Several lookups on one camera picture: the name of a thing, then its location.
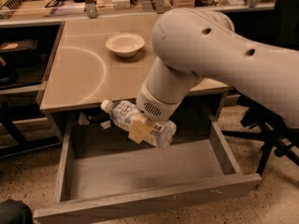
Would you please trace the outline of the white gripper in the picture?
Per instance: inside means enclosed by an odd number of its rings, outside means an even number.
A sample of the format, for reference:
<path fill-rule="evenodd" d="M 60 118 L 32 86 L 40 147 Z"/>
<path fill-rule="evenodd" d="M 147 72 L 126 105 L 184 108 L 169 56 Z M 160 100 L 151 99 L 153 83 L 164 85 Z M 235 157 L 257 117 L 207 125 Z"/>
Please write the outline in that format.
<path fill-rule="evenodd" d="M 135 103 L 138 110 L 146 116 L 135 116 L 129 131 L 129 138 L 138 144 L 150 134 L 152 130 L 152 122 L 150 120 L 168 120 L 180 105 L 180 102 L 167 104 L 159 101 L 150 93 L 145 84 L 142 84 Z"/>

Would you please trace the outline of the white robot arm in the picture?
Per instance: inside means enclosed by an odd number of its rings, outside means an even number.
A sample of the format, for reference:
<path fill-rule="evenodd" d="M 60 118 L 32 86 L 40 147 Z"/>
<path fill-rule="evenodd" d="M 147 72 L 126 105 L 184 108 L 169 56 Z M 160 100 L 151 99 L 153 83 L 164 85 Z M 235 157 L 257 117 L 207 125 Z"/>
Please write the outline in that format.
<path fill-rule="evenodd" d="M 175 8 L 151 34 L 156 59 L 136 98 L 138 110 L 167 120 L 203 78 L 236 88 L 282 118 L 281 134 L 298 141 L 299 52 L 251 41 L 227 27 L 216 11 Z"/>

